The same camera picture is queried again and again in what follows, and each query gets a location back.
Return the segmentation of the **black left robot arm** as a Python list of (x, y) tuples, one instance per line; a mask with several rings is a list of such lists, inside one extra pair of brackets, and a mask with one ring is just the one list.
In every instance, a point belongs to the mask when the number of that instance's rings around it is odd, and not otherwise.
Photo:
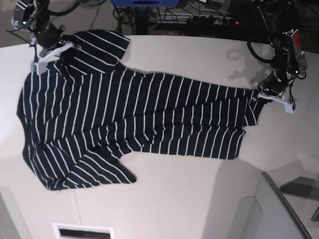
[(254, 51), (252, 40), (247, 41), (251, 54), (272, 68), (266, 70), (265, 79), (258, 84), (258, 99), (281, 103), (285, 112), (292, 114), (297, 108), (297, 99), (292, 94), (293, 83), (295, 79), (305, 79), (308, 68), (300, 44), (297, 8), (292, 0), (254, 0), (252, 4), (275, 53), (271, 60), (264, 59)]

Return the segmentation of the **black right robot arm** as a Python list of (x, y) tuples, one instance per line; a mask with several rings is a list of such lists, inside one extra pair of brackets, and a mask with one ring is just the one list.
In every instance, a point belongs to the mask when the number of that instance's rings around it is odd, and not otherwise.
[(46, 71), (47, 62), (54, 56), (60, 56), (70, 48), (79, 48), (79, 45), (71, 41), (63, 40), (62, 33), (65, 26), (55, 27), (50, 21), (51, 16), (65, 16), (75, 10), (80, 1), (61, 12), (53, 12), (48, 9), (48, 0), (19, 0), (15, 4), (11, 24), (14, 30), (9, 33), (16, 35), (16, 31), (26, 30), (30, 34), (33, 47), (33, 60), (30, 67), (31, 72), (41, 75)]

